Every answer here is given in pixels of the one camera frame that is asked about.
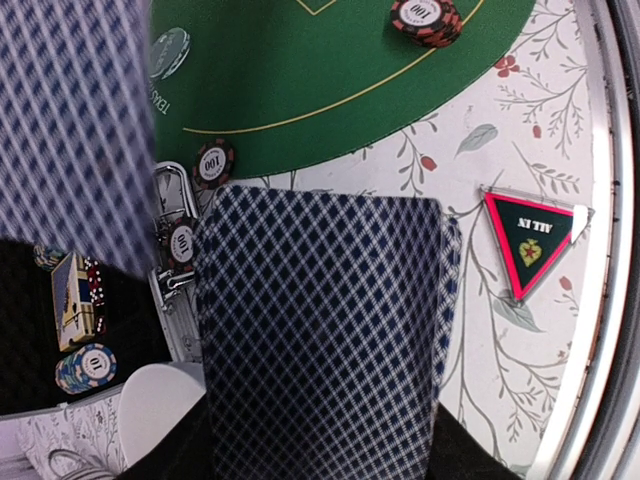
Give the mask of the left poker chip stack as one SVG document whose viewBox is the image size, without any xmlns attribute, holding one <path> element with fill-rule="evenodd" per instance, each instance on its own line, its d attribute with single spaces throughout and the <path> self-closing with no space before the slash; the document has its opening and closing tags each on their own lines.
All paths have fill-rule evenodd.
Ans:
<svg viewBox="0 0 640 480">
<path fill-rule="evenodd" d="M 91 343 L 60 360 L 54 378 L 63 392 L 78 395 L 107 385 L 115 378 L 117 366 L 108 347 Z"/>
</svg>

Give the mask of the dealt blue checkered cards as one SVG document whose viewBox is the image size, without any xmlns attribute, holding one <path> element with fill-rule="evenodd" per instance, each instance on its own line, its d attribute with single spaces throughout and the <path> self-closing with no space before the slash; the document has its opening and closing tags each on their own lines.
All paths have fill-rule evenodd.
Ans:
<svg viewBox="0 0 640 480">
<path fill-rule="evenodd" d="M 156 263 L 145 1 L 1 5 L 1 235 L 135 278 Z"/>
</svg>

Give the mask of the red and black dice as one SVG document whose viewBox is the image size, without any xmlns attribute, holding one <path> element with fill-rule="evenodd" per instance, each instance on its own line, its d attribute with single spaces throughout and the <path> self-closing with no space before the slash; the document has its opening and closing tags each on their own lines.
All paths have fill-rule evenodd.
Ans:
<svg viewBox="0 0 640 480">
<path fill-rule="evenodd" d="M 95 333 L 104 335 L 107 325 L 107 307 L 102 266 L 92 257 L 84 257 L 83 263 L 93 307 Z"/>
</svg>

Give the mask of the right poker chip stack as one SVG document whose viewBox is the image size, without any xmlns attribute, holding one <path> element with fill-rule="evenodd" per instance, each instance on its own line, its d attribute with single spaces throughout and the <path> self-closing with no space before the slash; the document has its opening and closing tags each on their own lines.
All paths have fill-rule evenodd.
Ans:
<svg viewBox="0 0 640 480">
<path fill-rule="evenodd" d="M 53 271 L 66 257 L 67 253 L 55 247 L 35 245 L 33 247 L 34 263 L 44 271 Z"/>
</svg>

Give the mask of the round green poker mat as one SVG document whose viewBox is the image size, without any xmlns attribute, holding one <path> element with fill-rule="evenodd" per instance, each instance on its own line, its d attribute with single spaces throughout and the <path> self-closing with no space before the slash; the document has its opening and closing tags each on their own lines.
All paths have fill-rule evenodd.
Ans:
<svg viewBox="0 0 640 480">
<path fill-rule="evenodd" d="M 325 162 L 383 139 L 463 92 L 509 50 L 530 1 L 459 1 L 460 37 L 431 49 L 391 23 L 389 1 L 155 1 L 152 43 L 191 37 L 151 80 L 156 157 L 185 168 L 217 138 L 238 178 Z"/>
</svg>

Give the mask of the poker chip stack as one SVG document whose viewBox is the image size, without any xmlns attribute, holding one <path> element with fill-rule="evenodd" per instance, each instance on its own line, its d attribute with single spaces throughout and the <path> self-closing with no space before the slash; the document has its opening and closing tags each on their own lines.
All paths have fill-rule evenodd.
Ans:
<svg viewBox="0 0 640 480">
<path fill-rule="evenodd" d="M 60 360 L 54 378 L 63 392 L 78 395 L 107 385 L 115 378 L 117 366 L 108 347 L 91 343 Z"/>
<path fill-rule="evenodd" d="M 35 245 L 33 247 L 34 263 L 44 271 L 53 271 L 66 257 L 67 253 L 55 247 Z"/>
</svg>

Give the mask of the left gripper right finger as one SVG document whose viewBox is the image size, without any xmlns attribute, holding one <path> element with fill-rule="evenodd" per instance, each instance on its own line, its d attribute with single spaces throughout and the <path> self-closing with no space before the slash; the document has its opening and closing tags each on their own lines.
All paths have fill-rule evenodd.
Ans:
<svg viewBox="0 0 640 480">
<path fill-rule="evenodd" d="M 443 404 L 438 406 L 427 480 L 518 480 L 487 453 Z"/>
</svg>

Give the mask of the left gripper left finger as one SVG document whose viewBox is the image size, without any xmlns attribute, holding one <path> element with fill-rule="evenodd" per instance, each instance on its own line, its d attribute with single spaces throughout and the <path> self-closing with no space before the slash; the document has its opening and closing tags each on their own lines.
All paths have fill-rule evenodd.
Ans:
<svg viewBox="0 0 640 480">
<path fill-rule="evenodd" d="M 202 396 L 150 453 L 117 479 L 213 479 L 212 448 L 207 402 Z"/>
</svg>

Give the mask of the red black triangle card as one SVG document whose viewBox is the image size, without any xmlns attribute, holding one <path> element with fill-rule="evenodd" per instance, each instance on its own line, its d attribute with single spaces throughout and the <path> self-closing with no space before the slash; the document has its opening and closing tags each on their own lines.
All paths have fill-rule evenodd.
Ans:
<svg viewBox="0 0 640 480">
<path fill-rule="evenodd" d="M 481 199 L 508 279 L 521 304 L 579 240 L 593 209 L 513 189 L 483 185 Z"/>
</svg>

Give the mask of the floral tablecloth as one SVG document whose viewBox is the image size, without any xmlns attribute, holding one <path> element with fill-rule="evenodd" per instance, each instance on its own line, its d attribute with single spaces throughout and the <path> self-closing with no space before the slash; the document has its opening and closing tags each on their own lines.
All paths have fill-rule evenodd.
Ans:
<svg viewBox="0 0 640 480">
<path fill-rule="evenodd" d="M 547 445 L 561 435 L 577 393 L 604 283 L 610 177 L 596 155 L 596 109 L 583 27 L 585 1 L 530 1 L 509 50 L 463 92 L 387 137 L 352 153 L 284 173 L 196 185 L 193 167 L 156 157 L 152 235 L 161 241 L 186 215 L 194 230 L 227 185 L 333 194 L 430 198 L 460 232 L 453 320 L 440 381 L 443 404 L 496 460 L 522 479 L 545 479 Z M 513 189 L 594 211 L 579 240 L 518 304 L 483 206 L 483 185 Z M 163 319 L 187 313 L 196 325 L 193 359 L 203 365 L 196 278 L 176 292 Z"/>
</svg>

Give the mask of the boxed playing card deck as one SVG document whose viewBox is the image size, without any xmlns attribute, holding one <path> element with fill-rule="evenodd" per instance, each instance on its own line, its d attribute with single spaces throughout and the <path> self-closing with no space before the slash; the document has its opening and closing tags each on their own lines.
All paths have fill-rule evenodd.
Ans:
<svg viewBox="0 0 640 480">
<path fill-rule="evenodd" d="M 61 352 L 72 351 L 95 335 L 89 282 L 81 261 L 69 253 L 51 272 L 54 324 Z"/>
</svg>

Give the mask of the black red 100 chip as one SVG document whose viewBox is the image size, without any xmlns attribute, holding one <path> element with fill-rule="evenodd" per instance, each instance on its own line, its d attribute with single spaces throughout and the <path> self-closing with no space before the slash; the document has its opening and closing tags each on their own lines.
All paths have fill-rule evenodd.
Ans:
<svg viewBox="0 0 640 480">
<path fill-rule="evenodd" d="M 236 152 L 233 145 L 217 138 L 206 142 L 198 150 L 193 178 L 197 186 L 205 190 L 214 190 L 230 177 L 234 168 Z"/>
</svg>

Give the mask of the clear acrylic dealer button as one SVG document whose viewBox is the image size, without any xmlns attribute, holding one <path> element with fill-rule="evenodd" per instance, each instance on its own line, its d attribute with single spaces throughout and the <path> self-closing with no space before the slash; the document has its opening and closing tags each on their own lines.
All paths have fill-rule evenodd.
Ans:
<svg viewBox="0 0 640 480">
<path fill-rule="evenodd" d="M 164 80 L 173 75 L 185 61 L 191 48 L 191 37 L 181 27 L 162 33 L 150 52 L 149 78 Z"/>
</svg>

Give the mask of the black red chip stack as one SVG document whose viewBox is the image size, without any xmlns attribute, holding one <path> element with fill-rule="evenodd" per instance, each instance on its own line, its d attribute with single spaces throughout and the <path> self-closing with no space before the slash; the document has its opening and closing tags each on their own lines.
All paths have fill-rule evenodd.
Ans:
<svg viewBox="0 0 640 480">
<path fill-rule="evenodd" d="M 390 10 L 392 25 L 417 45 L 445 48 L 461 35 L 463 20 L 452 1 L 395 1 Z"/>
</svg>

